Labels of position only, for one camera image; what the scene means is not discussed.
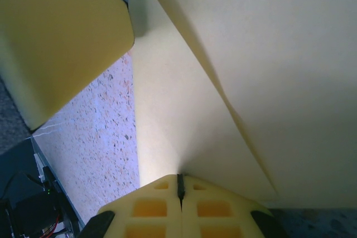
yellow plastic part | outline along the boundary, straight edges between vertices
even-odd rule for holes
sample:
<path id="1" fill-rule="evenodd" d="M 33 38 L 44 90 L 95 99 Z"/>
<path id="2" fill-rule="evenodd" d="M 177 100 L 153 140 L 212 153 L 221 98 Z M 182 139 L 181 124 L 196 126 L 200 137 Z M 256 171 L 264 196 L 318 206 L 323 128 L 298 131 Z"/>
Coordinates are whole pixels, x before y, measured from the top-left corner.
<path id="1" fill-rule="evenodd" d="M 98 213 L 113 211 L 105 238 L 264 238 L 250 212 L 271 213 L 203 180 L 185 176 L 185 196 L 177 197 L 177 175 L 154 181 Z"/>
<path id="2" fill-rule="evenodd" d="M 126 53 L 122 0 L 0 0 L 0 76 L 36 129 Z"/>

